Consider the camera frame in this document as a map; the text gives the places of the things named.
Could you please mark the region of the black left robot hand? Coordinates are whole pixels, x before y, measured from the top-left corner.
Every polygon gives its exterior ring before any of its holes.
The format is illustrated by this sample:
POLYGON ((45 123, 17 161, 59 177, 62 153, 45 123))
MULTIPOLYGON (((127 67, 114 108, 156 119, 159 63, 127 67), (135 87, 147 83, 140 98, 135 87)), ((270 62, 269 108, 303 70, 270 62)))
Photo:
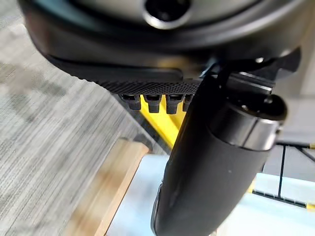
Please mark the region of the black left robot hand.
POLYGON ((186 116, 154 203, 157 236, 207 236, 266 162, 287 117, 272 93, 295 72, 312 0, 21 0, 54 66, 138 111, 186 116))

